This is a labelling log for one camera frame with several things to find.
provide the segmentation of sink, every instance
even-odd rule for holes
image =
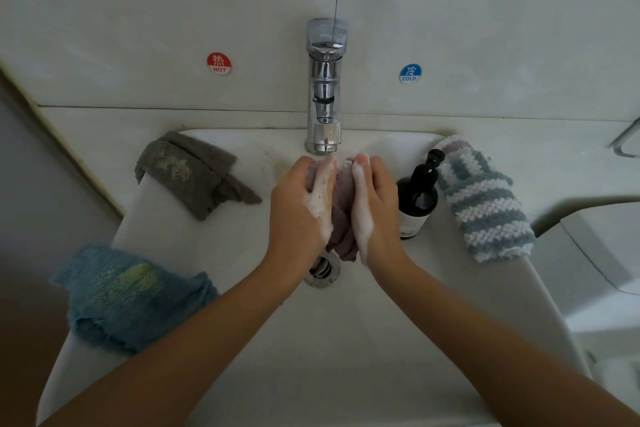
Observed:
[[[225,203],[198,222],[168,190],[145,176],[113,246],[186,275],[204,270],[224,292],[262,258],[269,193],[304,152],[305,131],[184,133],[238,156],[232,172],[264,202]],[[343,133],[338,154],[380,155],[400,178],[412,172],[439,138],[350,130]],[[531,263],[473,261],[443,196],[418,236],[404,247],[421,268],[587,374]],[[69,334],[40,400],[38,422],[125,359]],[[359,262],[347,262],[329,287],[298,286],[213,384],[189,425],[407,427],[492,421],[473,386],[404,317],[371,273]]]

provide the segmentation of drain ring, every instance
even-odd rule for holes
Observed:
[[[305,282],[316,289],[324,289],[335,282],[339,275],[340,259],[335,253],[323,252],[309,270]]]

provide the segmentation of blue rag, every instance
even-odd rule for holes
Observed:
[[[536,240],[513,181],[457,135],[436,145],[445,154],[438,184],[478,263],[526,257]]]
[[[204,272],[180,277],[108,246],[86,246],[51,283],[70,292],[72,331],[128,353],[145,349],[218,296]]]

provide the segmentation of chrome faucet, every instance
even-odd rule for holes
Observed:
[[[326,155],[340,143],[340,67],[347,49],[347,24],[321,18],[307,22],[309,88],[307,151]]]

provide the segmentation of red hot sticker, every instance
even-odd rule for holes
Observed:
[[[214,75],[228,75],[231,72],[231,59],[222,53],[211,53],[207,65]]]

